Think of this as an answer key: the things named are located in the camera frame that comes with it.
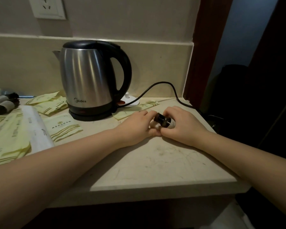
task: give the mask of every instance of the stainless steel kettle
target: stainless steel kettle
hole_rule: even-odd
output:
[[[131,64],[126,53],[111,42],[80,40],[67,42],[53,51],[60,63],[61,80],[69,113],[80,121],[106,118],[116,111],[116,103],[131,82]],[[110,58],[116,58],[124,71],[124,82],[116,88]]]

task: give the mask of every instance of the toiletry bottle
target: toiletry bottle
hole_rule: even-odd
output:
[[[0,115],[6,114],[19,106],[18,99],[10,99],[0,103]]]
[[[17,99],[19,98],[18,94],[13,92],[11,94],[6,94],[6,95],[3,95],[3,96],[0,96],[0,103],[2,103],[3,101],[6,101],[8,99]]]
[[[176,126],[176,123],[172,118],[165,117],[160,113],[156,114],[154,121],[159,123],[164,128],[174,128]]]

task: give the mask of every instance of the kettle base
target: kettle base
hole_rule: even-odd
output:
[[[78,121],[98,121],[108,116],[111,116],[111,111],[106,111],[101,114],[90,115],[90,116],[78,115],[78,114],[75,114],[74,112],[71,112],[70,110],[69,110],[69,113],[73,117],[73,119],[78,120]]]

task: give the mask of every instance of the wooden door frame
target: wooden door frame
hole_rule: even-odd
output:
[[[233,0],[201,0],[183,98],[199,108]]]

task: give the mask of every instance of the white paper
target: white paper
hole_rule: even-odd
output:
[[[28,135],[31,136],[30,143],[32,151],[28,154],[34,154],[39,151],[54,147],[46,126],[38,112],[33,106],[22,105],[23,120],[27,126]]]

